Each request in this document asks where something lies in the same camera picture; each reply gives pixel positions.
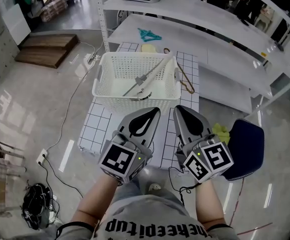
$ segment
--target navy blue chair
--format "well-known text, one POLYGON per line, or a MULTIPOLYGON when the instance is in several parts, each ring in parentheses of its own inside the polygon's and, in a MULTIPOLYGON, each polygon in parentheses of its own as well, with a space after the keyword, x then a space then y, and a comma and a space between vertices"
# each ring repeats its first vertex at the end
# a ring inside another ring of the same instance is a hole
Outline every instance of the navy blue chair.
POLYGON ((228 181, 244 178, 261 168, 264 159, 264 131, 244 119, 235 121, 229 132, 228 149, 234 164, 222 175, 228 181))

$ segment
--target white grid mat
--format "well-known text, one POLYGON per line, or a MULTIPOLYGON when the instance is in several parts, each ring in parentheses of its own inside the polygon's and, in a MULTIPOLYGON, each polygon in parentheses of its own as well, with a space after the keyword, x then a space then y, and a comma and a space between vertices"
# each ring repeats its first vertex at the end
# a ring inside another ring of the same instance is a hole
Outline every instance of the white grid mat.
MULTIPOLYGON (((119 45, 117 52, 139 52, 140 50, 141 46, 138 43, 123 42, 119 45)), ((177 62, 183 68, 195 89, 195 93, 190 94, 182 85, 180 104, 199 112, 200 84, 198 58, 179 51, 176 52, 176 57, 177 62)), ((186 82, 186 78, 181 71, 179 71, 179 73, 181 79, 186 82)), ((122 119, 123 116, 109 113, 107 109, 94 98, 79 135, 77 142, 78 147, 82 151, 99 154, 105 140, 110 140, 112 138, 113 131, 117 130, 122 119)), ((169 114, 160 117, 151 145, 151 149, 154 150, 153 158, 150 160, 149 164, 162 169, 168 169, 171 166, 179 168, 177 157, 174 155, 178 143, 179 138, 176 137, 173 108, 171 108, 169 114)))

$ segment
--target shoe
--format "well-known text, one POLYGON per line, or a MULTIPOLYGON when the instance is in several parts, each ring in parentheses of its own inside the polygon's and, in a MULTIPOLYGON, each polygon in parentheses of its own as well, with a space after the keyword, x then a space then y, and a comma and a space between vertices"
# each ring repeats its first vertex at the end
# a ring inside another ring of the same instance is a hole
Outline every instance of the shoe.
POLYGON ((161 190, 161 189, 162 188, 161 188, 160 185, 158 185, 157 183, 153 183, 153 184, 151 184, 149 186, 148 191, 150 192, 150 191, 153 191, 153 190, 161 190))

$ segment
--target laundry basket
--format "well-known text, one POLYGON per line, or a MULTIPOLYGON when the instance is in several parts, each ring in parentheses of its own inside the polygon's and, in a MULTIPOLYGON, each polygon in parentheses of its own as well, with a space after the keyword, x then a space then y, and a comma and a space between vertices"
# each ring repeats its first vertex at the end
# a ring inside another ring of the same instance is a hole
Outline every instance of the laundry basket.
POLYGON ((106 52, 99 63, 92 94, 111 113, 127 115, 143 108, 158 107, 164 115, 179 105, 181 84, 176 58, 173 57, 150 85, 151 96, 144 100, 123 96, 141 77, 167 54, 149 52, 106 52))

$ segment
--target wooden board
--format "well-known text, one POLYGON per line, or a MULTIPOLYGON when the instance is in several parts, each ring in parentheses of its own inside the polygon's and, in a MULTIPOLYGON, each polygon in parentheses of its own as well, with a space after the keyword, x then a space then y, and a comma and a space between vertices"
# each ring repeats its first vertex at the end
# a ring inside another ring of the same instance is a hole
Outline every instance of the wooden board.
POLYGON ((16 56, 15 61, 57 69, 69 51, 62 49, 23 49, 16 56))
POLYGON ((32 36, 22 45, 24 48, 58 49, 70 51, 78 43, 75 34, 53 34, 32 36))

